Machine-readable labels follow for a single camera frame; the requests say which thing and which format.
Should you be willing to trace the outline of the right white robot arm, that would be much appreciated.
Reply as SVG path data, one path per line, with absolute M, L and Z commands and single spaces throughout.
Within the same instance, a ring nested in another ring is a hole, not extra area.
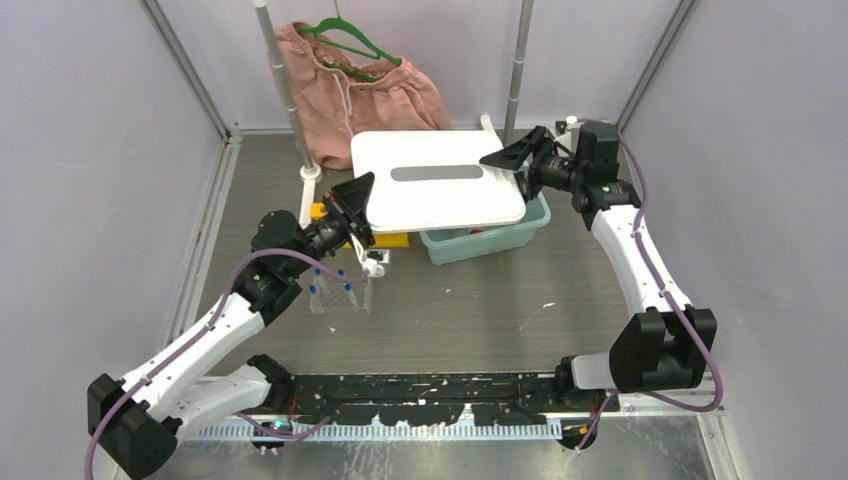
M 624 294 L 630 318 L 612 346 L 566 357 L 557 370 L 556 400 L 571 411 L 582 409 L 595 390 L 694 389 L 713 369 L 717 320 L 710 309 L 692 304 L 664 266 L 646 224 L 647 197 L 620 176 L 627 150 L 614 125 L 582 120 L 573 150 L 538 126 L 480 160 L 512 173 L 525 200 L 543 189 L 569 193 Z

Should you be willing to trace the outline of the white bin lid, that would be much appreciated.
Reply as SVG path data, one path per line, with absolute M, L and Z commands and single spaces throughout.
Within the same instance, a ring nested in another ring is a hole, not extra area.
M 377 233 L 513 224 L 526 212 L 513 172 L 480 163 L 502 148 L 489 131 L 367 131 L 350 144 L 372 174 L 366 216 Z

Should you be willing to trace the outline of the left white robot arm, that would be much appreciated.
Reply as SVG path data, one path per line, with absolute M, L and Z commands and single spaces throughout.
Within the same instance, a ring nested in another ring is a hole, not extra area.
M 308 270 L 346 285 L 381 275 L 379 263 L 366 252 L 375 243 L 366 216 L 374 183 L 374 174 L 366 173 L 332 187 L 322 199 L 325 215 L 307 226 L 287 210 L 266 214 L 250 254 L 203 317 L 122 377 L 102 374 L 89 385 L 85 478 L 95 476 L 97 450 L 130 478 L 144 479 L 192 432 L 245 409 L 277 413 L 288 406 L 288 373 L 263 355 L 228 379 L 205 387 L 196 382 L 280 317 L 301 293 L 298 280 Z

